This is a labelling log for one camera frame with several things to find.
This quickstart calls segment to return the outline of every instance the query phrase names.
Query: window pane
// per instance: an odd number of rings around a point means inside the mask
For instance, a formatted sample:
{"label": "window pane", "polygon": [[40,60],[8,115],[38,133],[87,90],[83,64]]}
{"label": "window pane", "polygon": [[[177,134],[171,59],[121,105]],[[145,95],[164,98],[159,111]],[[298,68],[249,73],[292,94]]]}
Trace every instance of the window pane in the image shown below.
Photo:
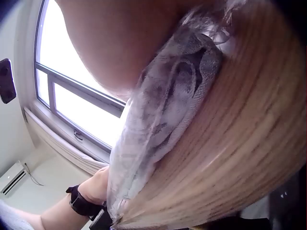
{"label": "window pane", "polygon": [[36,70],[37,79],[37,91],[38,97],[42,99],[47,105],[49,104],[49,94],[48,94],[48,77],[43,71]]}
{"label": "window pane", "polygon": [[54,0],[49,0],[40,29],[42,29],[41,46],[37,48],[39,52],[37,62],[93,89],[109,94],[95,81],[79,58],[67,34],[62,12]]}
{"label": "window pane", "polygon": [[56,109],[97,139],[114,146],[122,131],[119,118],[54,84]]}

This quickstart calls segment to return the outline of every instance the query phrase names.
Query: black wristband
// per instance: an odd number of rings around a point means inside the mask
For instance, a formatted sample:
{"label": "black wristband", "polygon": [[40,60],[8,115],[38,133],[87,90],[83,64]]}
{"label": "black wristband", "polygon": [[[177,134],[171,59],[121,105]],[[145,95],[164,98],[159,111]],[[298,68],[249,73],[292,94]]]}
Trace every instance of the black wristband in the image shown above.
{"label": "black wristband", "polygon": [[91,220],[95,219],[102,205],[96,205],[91,202],[88,202],[78,191],[79,185],[74,187],[69,187],[66,190],[66,193],[71,194],[71,200],[69,202],[72,209],[81,216],[89,217]]}

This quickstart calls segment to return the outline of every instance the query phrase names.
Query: electrical cord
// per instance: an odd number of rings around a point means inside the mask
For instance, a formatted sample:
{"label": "electrical cord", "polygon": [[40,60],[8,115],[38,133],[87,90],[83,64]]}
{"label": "electrical cord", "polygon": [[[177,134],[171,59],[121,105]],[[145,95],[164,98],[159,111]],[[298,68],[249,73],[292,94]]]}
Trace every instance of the electrical cord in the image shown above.
{"label": "electrical cord", "polygon": [[27,169],[28,169],[27,172],[29,173],[30,178],[31,178],[31,180],[33,181],[33,183],[36,184],[36,185],[39,185],[39,186],[44,186],[44,185],[40,184],[40,183],[32,176],[32,174],[31,174],[31,172],[30,172],[30,169],[29,169],[27,163],[25,163],[25,166],[26,166]]}

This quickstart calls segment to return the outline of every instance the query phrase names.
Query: wall-mounted air conditioner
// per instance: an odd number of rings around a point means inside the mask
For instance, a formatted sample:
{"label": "wall-mounted air conditioner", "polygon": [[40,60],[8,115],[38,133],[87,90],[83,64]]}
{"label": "wall-mounted air conditioner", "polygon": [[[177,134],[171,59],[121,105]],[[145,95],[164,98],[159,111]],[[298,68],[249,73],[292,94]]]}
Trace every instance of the wall-mounted air conditioner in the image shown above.
{"label": "wall-mounted air conditioner", "polygon": [[20,181],[27,172],[17,161],[2,177],[0,177],[0,193],[7,195],[8,192]]}

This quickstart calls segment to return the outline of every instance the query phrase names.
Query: skin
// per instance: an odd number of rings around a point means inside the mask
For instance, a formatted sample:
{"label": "skin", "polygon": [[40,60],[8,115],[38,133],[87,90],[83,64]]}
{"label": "skin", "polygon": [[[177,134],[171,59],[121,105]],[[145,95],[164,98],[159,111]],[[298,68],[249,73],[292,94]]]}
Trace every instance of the skin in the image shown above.
{"label": "skin", "polygon": [[84,65],[109,92],[127,100],[141,71],[170,37],[181,17],[202,1],[56,2]]}
{"label": "skin", "polygon": [[[84,65],[103,87],[127,100],[141,71],[167,41],[181,17],[203,0],[56,2]],[[83,182],[79,192],[89,202],[102,204],[106,200],[107,178],[108,167]],[[70,199],[69,194],[41,215],[16,212],[35,230],[81,229],[89,218],[78,215],[70,207]]]}

